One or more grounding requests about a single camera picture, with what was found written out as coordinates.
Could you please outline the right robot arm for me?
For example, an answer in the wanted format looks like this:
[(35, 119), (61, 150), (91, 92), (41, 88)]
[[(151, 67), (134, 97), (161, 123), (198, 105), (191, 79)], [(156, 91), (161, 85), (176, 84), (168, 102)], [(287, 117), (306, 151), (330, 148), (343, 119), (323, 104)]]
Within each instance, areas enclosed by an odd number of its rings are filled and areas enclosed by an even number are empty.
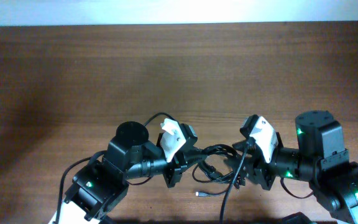
[(240, 183), (249, 180), (270, 190), (276, 177), (307, 182), (330, 216), (358, 223), (358, 163), (349, 160), (342, 126), (328, 111), (314, 110), (295, 118), (298, 148), (283, 145), (278, 132), (259, 115), (248, 116), (233, 148), (246, 154), (226, 163)]

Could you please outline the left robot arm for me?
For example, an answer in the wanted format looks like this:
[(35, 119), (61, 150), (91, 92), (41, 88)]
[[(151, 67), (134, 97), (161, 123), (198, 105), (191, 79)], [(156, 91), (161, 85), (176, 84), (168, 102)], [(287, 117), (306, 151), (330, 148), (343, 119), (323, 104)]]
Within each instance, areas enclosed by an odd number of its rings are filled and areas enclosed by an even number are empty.
[(129, 180), (162, 175), (172, 188), (186, 170), (207, 158), (195, 147), (198, 137), (191, 126), (167, 118), (161, 127), (152, 143), (144, 124), (120, 124), (108, 148), (85, 159), (68, 190), (60, 192), (51, 223), (101, 223), (127, 195)]

